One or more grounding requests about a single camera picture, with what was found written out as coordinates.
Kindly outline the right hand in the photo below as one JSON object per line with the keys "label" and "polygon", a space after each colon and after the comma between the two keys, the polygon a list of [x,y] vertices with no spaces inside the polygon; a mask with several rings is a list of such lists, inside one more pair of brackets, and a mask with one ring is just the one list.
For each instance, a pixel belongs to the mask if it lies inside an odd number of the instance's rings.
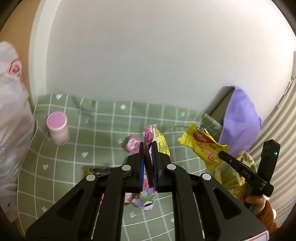
{"label": "right hand", "polygon": [[246,197],[245,201],[248,204],[254,205],[252,214],[255,216],[257,216],[258,214],[260,214],[260,212],[262,212],[266,204],[266,199],[263,196],[250,195]]}

